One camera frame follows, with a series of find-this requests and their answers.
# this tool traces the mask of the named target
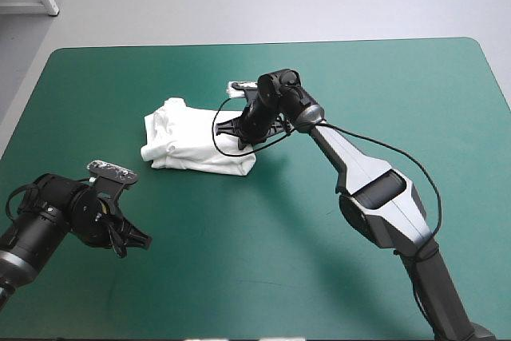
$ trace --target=silver arm segment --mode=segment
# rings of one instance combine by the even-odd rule
[[[334,129],[316,125],[310,135],[339,172],[337,192],[352,211],[360,211],[373,240],[380,248],[396,248],[412,256],[430,237],[426,212],[412,181],[384,160],[369,157]],[[357,199],[358,193],[392,173],[400,193],[368,208]]]

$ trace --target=green tabletop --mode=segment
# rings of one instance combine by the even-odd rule
[[[400,260],[340,215],[335,171],[310,137],[258,153],[246,177],[142,161],[144,115],[166,98],[216,109],[227,81],[285,67],[330,122],[430,170],[445,205],[438,242],[469,317],[511,338],[511,113],[468,38],[54,52],[0,162],[0,201],[44,172],[81,178],[110,161],[139,174],[121,207],[153,244],[119,260],[68,235],[6,305],[0,336],[430,339]],[[357,145],[415,181],[434,226],[421,173]]]

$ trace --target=white cloth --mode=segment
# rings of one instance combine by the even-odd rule
[[[171,97],[154,113],[145,117],[147,145],[141,148],[144,161],[153,161],[155,169],[195,169],[196,171],[245,176],[256,162],[254,153],[227,157],[219,153],[212,141],[211,125],[216,111],[187,107],[184,100]],[[238,117],[240,111],[221,111],[216,122]],[[251,152],[252,147],[238,150],[238,139],[222,134],[215,142],[225,153]]]

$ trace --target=black arm segment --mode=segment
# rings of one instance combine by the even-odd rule
[[[401,256],[408,276],[417,289],[438,339],[495,340],[495,335],[471,323],[450,278],[447,266],[431,240],[417,255],[418,260]]]

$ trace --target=black cable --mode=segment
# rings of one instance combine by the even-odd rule
[[[227,102],[230,101],[230,100],[231,100],[230,98],[229,99],[225,99],[224,102],[222,104],[220,104],[220,107],[216,111],[215,117],[213,118],[213,121],[212,121],[212,124],[211,124],[211,138],[213,140],[213,145],[215,145],[216,150],[218,152],[220,152],[221,154],[223,154],[224,156],[227,156],[227,157],[243,157],[243,156],[247,156],[247,155],[252,155],[253,153],[257,153],[259,151],[262,151],[263,149],[266,149],[268,147],[271,147],[272,145],[277,144],[278,142],[284,140],[286,137],[289,137],[295,131],[295,129],[291,129],[290,131],[286,132],[286,134],[284,136],[279,137],[277,140],[274,140],[271,143],[263,145],[262,147],[254,149],[253,151],[250,151],[250,152],[245,152],[245,153],[225,153],[224,151],[222,151],[218,147],[218,144],[216,143],[216,140],[215,140],[215,121],[216,121],[216,118],[218,117],[218,114],[220,113],[220,111],[224,107],[224,105],[226,105]]]

